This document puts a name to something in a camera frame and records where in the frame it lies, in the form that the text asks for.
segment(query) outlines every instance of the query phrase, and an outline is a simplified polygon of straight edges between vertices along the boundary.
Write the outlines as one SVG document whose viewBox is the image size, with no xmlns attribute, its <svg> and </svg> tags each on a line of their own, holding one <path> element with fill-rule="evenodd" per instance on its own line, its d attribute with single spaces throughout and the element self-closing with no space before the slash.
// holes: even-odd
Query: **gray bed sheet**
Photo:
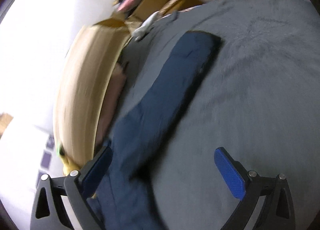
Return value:
<svg viewBox="0 0 320 230">
<path fill-rule="evenodd" d="M 118 118 L 151 87 L 187 30 L 210 32 L 224 44 L 152 160 L 162 219 L 170 230 L 223 226 L 238 203 L 213 160 L 224 146 L 248 170 L 287 176 L 297 229 L 306 229 L 320 209 L 320 16 L 305 0 L 215 0 L 157 21 L 123 51 L 128 81 Z"/>
</svg>

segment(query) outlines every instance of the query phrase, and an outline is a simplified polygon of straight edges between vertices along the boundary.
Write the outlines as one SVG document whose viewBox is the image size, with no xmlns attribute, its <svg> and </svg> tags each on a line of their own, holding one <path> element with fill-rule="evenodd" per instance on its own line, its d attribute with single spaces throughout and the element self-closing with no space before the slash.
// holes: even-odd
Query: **blue gripper pad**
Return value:
<svg viewBox="0 0 320 230">
<path fill-rule="evenodd" d="M 242 198 L 245 195 L 248 177 L 245 168 L 240 162 L 235 161 L 225 148 L 217 148 L 214 152 L 214 163 L 216 164 L 224 181 L 227 183 L 232 195 L 235 198 Z"/>
</svg>

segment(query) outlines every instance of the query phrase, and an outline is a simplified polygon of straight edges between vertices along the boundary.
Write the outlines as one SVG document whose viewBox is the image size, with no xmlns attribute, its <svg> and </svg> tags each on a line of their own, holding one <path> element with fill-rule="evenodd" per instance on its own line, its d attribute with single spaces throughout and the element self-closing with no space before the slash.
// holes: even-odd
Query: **metal screw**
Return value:
<svg viewBox="0 0 320 230">
<path fill-rule="evenodd" d="M 48 174 L 43 174 L 42 176 L 41 176 L 41 180 L 47 180 L 48 179 Z"/>
<path fill-rule="evenodd" d="M 78 173 L 79 173 L 79 171 L 73 170 L 73 171 L 70 172 L 70 176 L 71 177 L 75 177 L 76 175 L 78 175 Z"/>
<path fill-rule="evenodd" d="M 282 180 L 285 180 L 287 177 L 284 174 L 280 174 L 279 178 L 282 179 Z"/>
<path fill-rule="evenodd" d="M 249 171 L 249 176 L 250 176 L 250 177 L 256 177 L 256 176 L 257 176 L 257 173 L 256 173 L 254 170 L 250 170 L 250 171 Z"/>
</svg>

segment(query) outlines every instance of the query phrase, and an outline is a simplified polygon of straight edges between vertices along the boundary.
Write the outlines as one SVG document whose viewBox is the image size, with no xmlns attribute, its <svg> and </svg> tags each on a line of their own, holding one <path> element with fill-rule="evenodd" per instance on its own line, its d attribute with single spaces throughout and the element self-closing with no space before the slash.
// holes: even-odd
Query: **mattress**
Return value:
<svg viewBox="0 0 320 230">
<path fill-rule="evenodd" d="M 261 176 L 284 173 L 297 229 L 306 229 L 320 209 L 320 16 L 305 0 L 215 0 L 157 21 L 123 50 L 128 81 L 118 119 L 141 100 L 188 30 L 217 35 L 223 45 L 151 160 L 162 220 L 170 230 L 223 226 L 238 203 L 214 164 L 214 150 L 223 146 Z"/>
</svg>

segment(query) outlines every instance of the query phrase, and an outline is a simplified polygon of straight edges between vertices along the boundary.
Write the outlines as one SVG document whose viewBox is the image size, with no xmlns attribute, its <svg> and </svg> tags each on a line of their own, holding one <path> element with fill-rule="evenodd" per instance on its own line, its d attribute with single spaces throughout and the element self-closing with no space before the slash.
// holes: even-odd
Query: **bed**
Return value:
<svg viewBox="0 0 320 230">
<path fill-rule="evenodd" d="M 224 146 L 262 176 L 287 176 L 296 229 L 306 229 L 320 209 L 319 14 L 305 0 L 215 0 L 157 21 L 123 50 L 128 80 L 117 120 L 141 100 L 188 30 L 217 35 L 223 45 L 150 162 L 162 220 L 171 230 L 223 226 L 238 202 L 214 165 L 214 150 Z"/>
</svg>

